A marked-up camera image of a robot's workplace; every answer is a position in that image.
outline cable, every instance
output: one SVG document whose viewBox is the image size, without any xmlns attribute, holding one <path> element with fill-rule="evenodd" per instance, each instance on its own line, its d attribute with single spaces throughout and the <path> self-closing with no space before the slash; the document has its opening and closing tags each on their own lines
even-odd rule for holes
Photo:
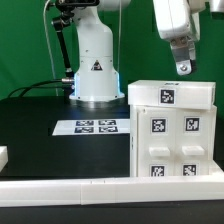
<svg viewBox="0 0 224 224">
<path fill-rule="evenodd" d="M 47 7 L 48 7 L 50 1 L 51 0 L 47 0 L 45 3 L 44 11 L 43 11 L 43 19 L 44 19 L 44 29 L 45 29 L 45 35 L 46 35 L 46 40 L 47 40 L 47 47 L 48 47 L 48 52 L 49 52 L 50 61 L 51 61 L 51 70 L 52 70 L 53 78 L 56 79 L 57 77 L 56 77 L 56 72 L 55 72 L 54 59 L 53 59 L 53 54 L 52 54 L 52 50 L 51 50 L 49 32 L 48 32 L 47 22 L 46 22 L 46 11 L 47 11 Z"/>
<path fill-rule="evenodd" d="M 120 52 L 121 52 L 121 26 L 122 26 L 122 3 L 120 0 L 120 14 L 119 14 L 119 39 L 118 39 L 118 56 L 117 56 L 117 71 L 120 73 Z"/>
<path fill-rule="evenodd" d="M 26 92 L 28 92 L 28 91 L 30 91 L 31 89 L 63 89 L 65 86 L 48 86 L 48 87 L 44 87 L 44 86 L 33 86 L 33 87 L 30 87 L 30 86 L 28 86 L 28 87 L 21 87 L 21 88 L 18 88 L 18 89 L 15 89 L 15 90 L 13 90 L 9 95 L 8 95 L 8 97 L 7 98 L 10 98 L 14 93 L 16 93 L 16 92 L 18 92 L 18 91 L 20 91 L 20 90 L 26 90 L 26 89 L 28 89 Z"/>
<path fill-rule="evenodd" d="M 47 84 L 52 84 L 52 83 L 58 83 L 61 82 L 60 79 L 55 79 L 55 80 L 48 80 L 48 81 L 43 81 L 43 82 L 38 82 L 35 83 L 29 87 L 27 87 L 26 89 L 24 89 L 24 91 L 22 93 L 19 94 L 19 97 L 23 97 L 28 91 L 30 91 L 30 89 L 32 89 L 33 87 L 37 87 L 37 86 L 42 86 L 42 85 L 47 85 Z"/>
</svg>

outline white block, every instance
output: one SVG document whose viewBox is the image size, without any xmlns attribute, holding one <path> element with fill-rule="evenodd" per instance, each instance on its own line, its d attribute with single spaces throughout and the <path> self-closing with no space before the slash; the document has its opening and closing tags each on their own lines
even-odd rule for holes
<svg viewBox="0 0 224 224">
<path fill-rule="evenodd" d="M 140 80 L 128 86 L 130 105 L 209 110 L 214 98 L 214 82 Z"/>
<path fill-rule="evenodd" d="M 203 156 L 205 150 L 201 146 L 183 146 L 182 152 L 185 156 Z"/>
<path fill-rule="evenodd" d="M 0 172 L 8 162 L 8 152 L 6 146 L 0 146 Z"/>
<path fill-rule="evenodd" d="M 81 204 L 81 184 L 85 182 L 86 180 L 2 181 L 0 206 Z"/>
<path fill-rule="evenodd" d="M 170 150 L 168 147 L 149 147 L 149 153 L 151 156 L 170 156 Z"/>
<path fill-rule="evenodd" d="M 217 176 L 224 175 L 224 172 L 213 160 L 210 161 L 209 163 L 209 175 L 217 175 Z"/>
<path fill-rule="evenodd" d="M 135 178 L 116 192 L 118 203 L 224 199 L 224 175 Z"/>
<path fill-rule="evenodd" d="M 116 188 L 113 179 L 93 180 L 82 185 L 82 204 L 115 203 Z"/>
</svg>

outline white box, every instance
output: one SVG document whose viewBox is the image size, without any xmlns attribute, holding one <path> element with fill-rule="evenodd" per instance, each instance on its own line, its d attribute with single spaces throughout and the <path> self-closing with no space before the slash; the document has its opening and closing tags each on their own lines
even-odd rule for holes
<svg viewBox="0 0 224 224">
<path fill-rule="evenodd" d="M 214 98 L 214 82 L 140 80 L 128 86 L 129 105 L 210 110 Z"/>
<path fill-rule="evenodd" d="M 131 106 L 131 176 L 208 175 L 216 109 Z"/>
</svg>

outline black tabletop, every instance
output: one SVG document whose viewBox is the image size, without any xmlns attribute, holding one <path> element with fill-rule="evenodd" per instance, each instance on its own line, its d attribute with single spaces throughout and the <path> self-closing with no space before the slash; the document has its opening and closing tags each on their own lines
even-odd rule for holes
<svg viewBox="0 0 224 224">
<path fill-rule="evenodd" d="M 52 136 L 58 120 L 129 118 L 127 104 L 87 110 L 61 97 L 0 101 L 1 180 L 129 176 L 129 135 Z M 217 118 L 214 159 L 223 168 L 224 122 Z M 0 208 L 0 223 L 223 223 L 224 201 Z"/>
</svg>

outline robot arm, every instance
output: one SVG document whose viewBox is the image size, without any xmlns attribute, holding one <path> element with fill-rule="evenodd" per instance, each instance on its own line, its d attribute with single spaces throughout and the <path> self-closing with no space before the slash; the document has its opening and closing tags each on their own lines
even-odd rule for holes
<svg viewBox="0 0 224 224">
<path fill-rule="evenodd" d="M 73 77 L 75 91 L 72 104 L 86 107 L 107 107 L 124 100 L 120 92 L 119 74 L 113 66 L 113 35 L 99 19 L 98 11 L 125 8 L 131 0 L 56 0 L 61 15 L 53 19 L 57 32 L 66 75 Z M 74 22 L 79 40 L 78 71 L 70 66 L 62 30 Z"/>
<path fill-rule="evenodd" d="M 200 39 L 199 15 L 205 0 L 154 0 L 161 39 L 170 42 L 179 75 L 196 70 L 194 43 Z"/>
<path fill-rule="evenodd" d="M 210 0 L 210 11 L 213 18 L 220 18 L 220 14 L 223 17 L 224 13 L 224 0 Z"/>
</svg>

